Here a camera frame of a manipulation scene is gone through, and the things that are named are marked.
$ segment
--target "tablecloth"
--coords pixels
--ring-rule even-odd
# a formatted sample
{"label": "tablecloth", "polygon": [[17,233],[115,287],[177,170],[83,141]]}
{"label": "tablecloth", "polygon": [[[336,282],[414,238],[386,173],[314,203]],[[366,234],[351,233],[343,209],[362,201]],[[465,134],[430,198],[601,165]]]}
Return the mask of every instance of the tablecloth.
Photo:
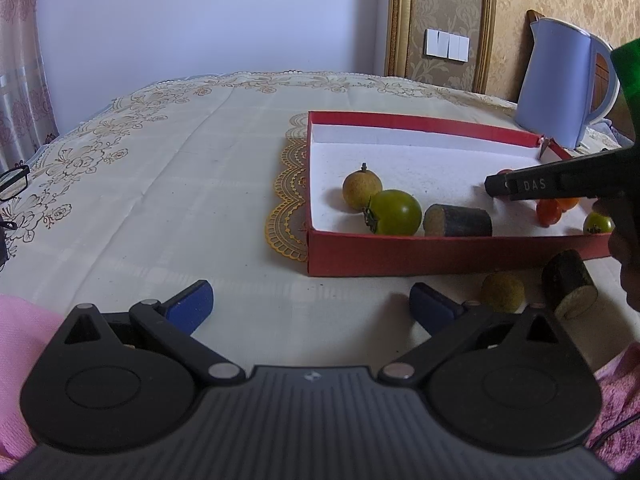
{"label": "tablecloth", "polygon": [[[153,84],[55,140],[34,163],[29,188],[2,205],[18,230],[8,240],[0,291],[60,314],[81,302],[117,312],[142,298],[165,300],[203,278],[214,287],[215,307],[194,336],[247,370],[376,370],[428,337],[408,313],[414,282],[461,301],[476,295],[482,276],[308,277],[303,255],[284,258],[265,241],[265,220],[286,202],[272,187],[281,153],[304,135],[309,110],[513,128],[513,108],[365,75],[239,73]],[[587,265],[600,298],[565,326],[599,367],[640,325],[625,304],[619,265],[610,258]],[[529,300],[539,300],[540,270],[518,274]]]}

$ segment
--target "red box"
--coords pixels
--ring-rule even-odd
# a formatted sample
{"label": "red box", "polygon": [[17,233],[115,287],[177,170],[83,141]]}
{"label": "red box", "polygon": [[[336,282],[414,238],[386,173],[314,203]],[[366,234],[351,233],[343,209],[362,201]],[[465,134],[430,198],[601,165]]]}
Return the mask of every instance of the red box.
{"label": "red box", "polygon": [[[539,267],[567,249],[576,249],[585,260],[609,256],[609,235],[582,234],[592,200],[581,200],[558,224],[544,229],[536,222],[532,201],[505,202],[484,192],[484,177],[501,169],[570,158],[554,142],[541,156],[542,138],[535,134],[429,117],[310,112],[307,146],[310,276],[411,276]],[[412,237],[367,234],[364,219],[358,218],[362,215],[347,212],[341,196],[342,181],[366,162],[363,158],[385,189],[410,192],[423,213],[431,203],[487,209],[494,236],[425,237],[420,235],[422,228]]]}

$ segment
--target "curtain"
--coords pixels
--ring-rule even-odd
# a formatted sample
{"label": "curtain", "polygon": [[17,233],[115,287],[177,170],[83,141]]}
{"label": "curtain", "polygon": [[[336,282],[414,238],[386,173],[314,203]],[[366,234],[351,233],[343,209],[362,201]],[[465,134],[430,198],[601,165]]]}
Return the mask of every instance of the curtain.
{"label": "curtain", "polygon": [[0,170],[24,163],[57,136],[36,0],[0,0]]}

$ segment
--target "kettle handle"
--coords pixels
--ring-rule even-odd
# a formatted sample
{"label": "kettle handle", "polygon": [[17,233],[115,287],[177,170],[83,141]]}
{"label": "kettle handle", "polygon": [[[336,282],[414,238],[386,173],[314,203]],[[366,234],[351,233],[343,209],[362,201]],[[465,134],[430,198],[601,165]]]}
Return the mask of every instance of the kettle handle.
{"label": "kettle handle", "polygon": [[607,88],[607,94],[604,96],[600,106],[598,106],[593,112],[587,114],[585,118],[585,124],[593,124],[607,115],[610,110],[613,108],[614,103],[616,102],[616,98],[618,97],[618,91],[620,90],[620,81],[618,80],[618,76],[616,75],[616,70],[613,67],[613,63],[611,61],[611,51],[612,48],[609,43],[606,43],[604,40],[596,36],[595,34],[591,34],[591,84],[588,88],[591,91],[591,95],[593,96],[593,87],[595,83],[595,64],[596,64],[596,54],[602,54],[602,57],[607,62],[607,67],[609,68],[609,87]]}

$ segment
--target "pink towel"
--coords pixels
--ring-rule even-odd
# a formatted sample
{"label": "pink towel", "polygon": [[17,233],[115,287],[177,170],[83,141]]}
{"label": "pink towel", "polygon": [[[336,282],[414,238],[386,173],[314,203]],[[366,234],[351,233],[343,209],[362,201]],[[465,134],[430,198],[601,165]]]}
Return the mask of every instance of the pink towel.
{"label": "pink towel", "polygon": [[[602,410],[587,447],[616,424],[640,412],[640,343],[631,343],[596,372],[602,391]],[[624,471],[640,454],[640,420],[611,435],[596,452],[610,468]]]}
{"label": "pink towel", "polygon": [[0,473],[35,443],[20,413],[20,389],[62,316],[0,294]]}

